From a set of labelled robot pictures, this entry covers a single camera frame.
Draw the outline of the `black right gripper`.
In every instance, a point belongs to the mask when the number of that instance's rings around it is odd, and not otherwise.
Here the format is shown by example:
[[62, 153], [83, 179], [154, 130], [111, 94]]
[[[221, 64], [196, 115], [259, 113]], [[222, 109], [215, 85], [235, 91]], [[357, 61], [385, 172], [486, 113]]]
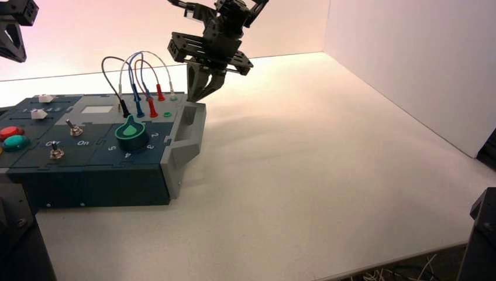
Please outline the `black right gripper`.
[[[209, 24], [203, 36], [173, 32], [168, 51], [174, 61], [187, 64], [188, 101], [197, 102], [219, 90], [226, 72], [246, 76], [253, 64], [239, 50], [241, 40], [226, 36], [215, 23]], [[206, 85], [206, 69], [221, 70], [212, 73]]]

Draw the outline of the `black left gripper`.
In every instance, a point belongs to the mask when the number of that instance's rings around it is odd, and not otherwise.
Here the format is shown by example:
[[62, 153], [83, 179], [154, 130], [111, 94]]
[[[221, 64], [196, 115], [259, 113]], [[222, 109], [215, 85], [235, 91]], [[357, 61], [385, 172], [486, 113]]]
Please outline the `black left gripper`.
[[33, 0], [1, 1], [1, 57], [23, 63], [26, 50], [19, 25], [33, 26], [39, 6]]

